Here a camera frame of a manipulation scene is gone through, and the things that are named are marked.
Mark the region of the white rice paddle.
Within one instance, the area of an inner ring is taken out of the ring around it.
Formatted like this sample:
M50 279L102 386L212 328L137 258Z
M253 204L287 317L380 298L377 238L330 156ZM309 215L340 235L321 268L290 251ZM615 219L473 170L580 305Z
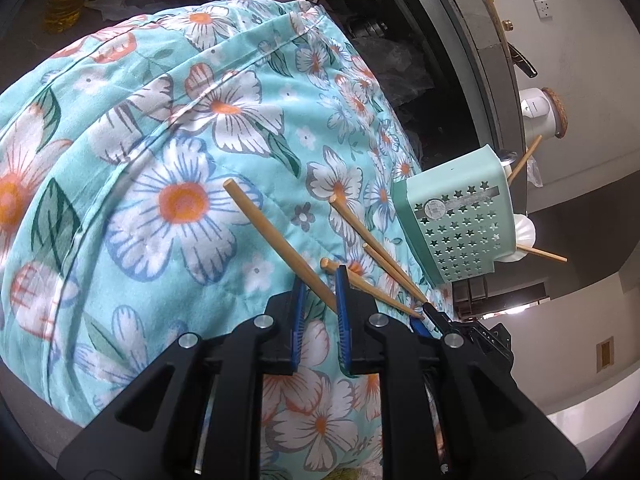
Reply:
M516 244L532 248L536 243L536 228L534 222L525 214L514 214L514 228ZM506 255L498 259L502 263L514 263L527 256L526 252L517 249L511 255Z

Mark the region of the grey kitchen counter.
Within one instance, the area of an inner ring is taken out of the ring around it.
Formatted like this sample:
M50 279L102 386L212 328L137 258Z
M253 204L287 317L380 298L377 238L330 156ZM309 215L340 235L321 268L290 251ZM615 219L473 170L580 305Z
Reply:
M526 152L518 82L492 0L418 0L435 27L480 144Z

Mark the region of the clear plastic bag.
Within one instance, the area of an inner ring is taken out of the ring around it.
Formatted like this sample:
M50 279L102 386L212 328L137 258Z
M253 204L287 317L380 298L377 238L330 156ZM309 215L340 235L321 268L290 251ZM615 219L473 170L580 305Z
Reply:
M423 53L413 44L384 38L364 38L358 42L357 50L393 108L407 105L435 88Z

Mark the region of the wooden chopstick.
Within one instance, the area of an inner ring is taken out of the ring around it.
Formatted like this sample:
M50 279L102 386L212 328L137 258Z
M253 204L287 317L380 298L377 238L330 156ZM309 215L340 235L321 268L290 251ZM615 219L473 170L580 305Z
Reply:
M265 217L260 209L245 194L233 179L224 181L224 189L238 205L245 217L266 240L270 247L280 256L288 267L321 299L333 312L336 310L334 292L324 284L314 269L296 252L295 248L284 238L276 227Z
M320 268L322 270L325 270L326 272L335 274L340 267L341 267L340 264L338 264L337 262L329 258L320 259ZM401 304L399 301L395 300L391 296L388 296L385 292L382 291L382 289L379 289L371 285L369 282L367 282L363 278L360 278L358 274L349 270L349 268L346 268L346 272L349 279L349 284L351 284L352 286L358 288L362 292L366 292L367 294L372 296L374 299L378 301L382 301L382 303L386 304L387 307L392 307L399 312L405 313L406 315L410 316L410 318L418 318L419 320L424 319L423 314L413 311L412 309L406 307L404 304Z
M371 234L370 231L363 225L344 202L337 195L333 194L329 199L330 205L336 210L342 218L360 235L365 243L374 248L381 256L383 256L389 263L391 263L397 270L402 270L402 267L395 261L395 259L386 252L384 246Z
M526 252L526 254L535 255L537 257L546 258L549 260L567 263L568 259L564 256L554 254L553 252L546 252L545 250L538 249L535 247L528 247L522 244L516 244L516 250L519 252Z
M363 250L372 257L372 259L382 268L389 276L391 276L397 283L411 295L420 304L425 304L427 298L424 293L420 291L420 288L408 278L403 270L397 270L391 263L389 263L383 256L381 256L374 248L369 244L363 244Z
M541 144L543 138L544 137L541 134L538 134L538 136L536 136L536 138L533 140L532 145L527 148L524 155L518 160L511 173L509 174L509 177L506 178L506 182L508 182L508 185L512 185L513 181L520 174L520 172L526 168L529 159L533 157L533 154L536 152L536 149L538 148L539 144Z

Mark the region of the white ceramic soup spoon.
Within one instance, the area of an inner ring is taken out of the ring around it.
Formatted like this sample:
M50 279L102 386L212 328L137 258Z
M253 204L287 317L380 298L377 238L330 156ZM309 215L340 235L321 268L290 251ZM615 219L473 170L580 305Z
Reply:
M497 152L497 156L498 159L500 159L501 165L503 167L511 166L518 160L518 153L509 150L499 150Z

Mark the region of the floral turquoise cloth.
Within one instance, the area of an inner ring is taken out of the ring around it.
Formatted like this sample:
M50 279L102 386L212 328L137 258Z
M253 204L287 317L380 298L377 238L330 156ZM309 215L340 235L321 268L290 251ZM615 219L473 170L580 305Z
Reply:
M175 340L214 338L292 287L233 182L304 261L330 259L405 321L438 310L392 200L423 171L381 74L305 0L219 0L128 18L1 96L1 359L85 427Z

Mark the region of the mint green utensil basket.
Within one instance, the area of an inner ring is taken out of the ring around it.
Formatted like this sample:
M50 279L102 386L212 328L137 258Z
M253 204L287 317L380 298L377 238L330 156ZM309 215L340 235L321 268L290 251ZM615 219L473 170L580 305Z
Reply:
M392 185L413 257L432 285L476 278L516 249L511 192L488 145Z

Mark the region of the dark sauce bottle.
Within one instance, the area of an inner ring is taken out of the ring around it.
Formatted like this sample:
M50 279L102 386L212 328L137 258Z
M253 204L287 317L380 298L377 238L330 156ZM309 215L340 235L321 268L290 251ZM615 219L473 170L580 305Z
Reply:
M510 57L514 66L516 66L528 78L533 79L538 76L538 72L528 58L517 47L508 43Z

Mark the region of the white electric kettle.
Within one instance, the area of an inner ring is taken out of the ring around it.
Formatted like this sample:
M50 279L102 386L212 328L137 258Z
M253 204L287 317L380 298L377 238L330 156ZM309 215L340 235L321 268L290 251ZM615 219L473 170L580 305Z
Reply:
M538 136L544 140L562 139L567 133L568 118L560 96L551 88L527 88L518 92L527 145Z

